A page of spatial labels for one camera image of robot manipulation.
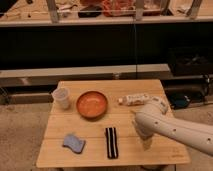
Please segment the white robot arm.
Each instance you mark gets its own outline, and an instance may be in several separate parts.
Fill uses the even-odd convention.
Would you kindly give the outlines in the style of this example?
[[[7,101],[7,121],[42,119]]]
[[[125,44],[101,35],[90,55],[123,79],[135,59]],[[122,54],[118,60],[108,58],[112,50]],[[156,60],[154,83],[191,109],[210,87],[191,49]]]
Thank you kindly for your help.
[[[168,117],[168,104],[151,97],[135,114],[135,127],[144,138],[163,135],[200,152],[213,156],[213,126]]]

